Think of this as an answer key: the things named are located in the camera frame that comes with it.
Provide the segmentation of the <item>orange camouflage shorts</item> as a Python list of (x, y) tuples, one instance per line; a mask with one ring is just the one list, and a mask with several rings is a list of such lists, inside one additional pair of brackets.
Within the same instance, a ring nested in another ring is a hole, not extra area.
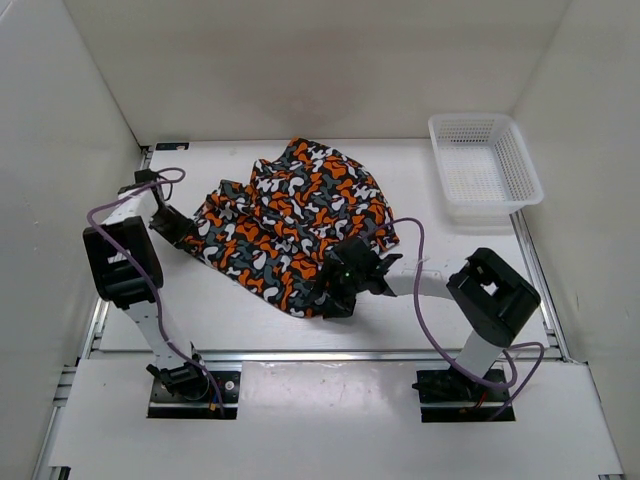
[(338, 293), (313, 293), (326, 256), (373, 231), (383, 253), (399, 238), (391, 206), (373, 175), (321, 143), (294, 138), (282, 155), (257, 160), (247, 183), (223, 180), (193, 216), (178, 246), (294, 317), (340, 318)]

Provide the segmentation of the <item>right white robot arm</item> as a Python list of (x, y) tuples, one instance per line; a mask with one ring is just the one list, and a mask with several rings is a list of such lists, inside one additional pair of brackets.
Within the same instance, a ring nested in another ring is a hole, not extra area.
[[(415, 314), (428, 342), (449, 365), (449, 387), (460, 399), (470, 400), (484, 387), (507, 389), (517, 382), (509, 349), (541, 303), (535, 288), (495, 251), (480, 247), (458, 272), (445, 278), (423, 269), (423, 259), (401, 254), (381, 256), (369, 242), (351, 237), (325, 258), (313, 281), (310, 298), (327, 302), (326, 318), (351, 316), (362, 292), (387, 297), (411, 297)], [(457, 305), (471, 334), (453, 357), (429, 330), (421, 311), (423, 298), (441, 298)]]

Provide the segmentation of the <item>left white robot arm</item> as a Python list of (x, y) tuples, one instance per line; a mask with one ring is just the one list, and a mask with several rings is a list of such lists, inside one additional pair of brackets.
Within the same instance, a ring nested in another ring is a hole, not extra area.
[(178, 167), (141, 169), (117, 199), (89, 210), (82, 233), (99, 296), (124, 312), (154, 355), (147, 370), (171, 394), (199, 401), (213, 393), (201, 355), (164, 306), (164, 274), (150, 233), (175, 246), (192, 222), (169, 204)]

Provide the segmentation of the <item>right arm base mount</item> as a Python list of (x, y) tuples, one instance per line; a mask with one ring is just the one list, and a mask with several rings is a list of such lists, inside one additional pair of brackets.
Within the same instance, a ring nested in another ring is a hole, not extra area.
[(418, 370), (412, 388), (418, 392), (422, 423), (514, 422), (508, 388), (474, 383), (458, 371)]

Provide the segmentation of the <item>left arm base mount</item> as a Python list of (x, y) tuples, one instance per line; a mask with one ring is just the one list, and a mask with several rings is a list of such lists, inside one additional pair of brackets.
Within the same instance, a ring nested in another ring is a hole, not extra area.
[(147, 370), (152, 383), (147, 417), (150, 419), (235, 420), (238, 414), (241, 372), (211, 371), (210, 379), (191, 364), (173, 371)]

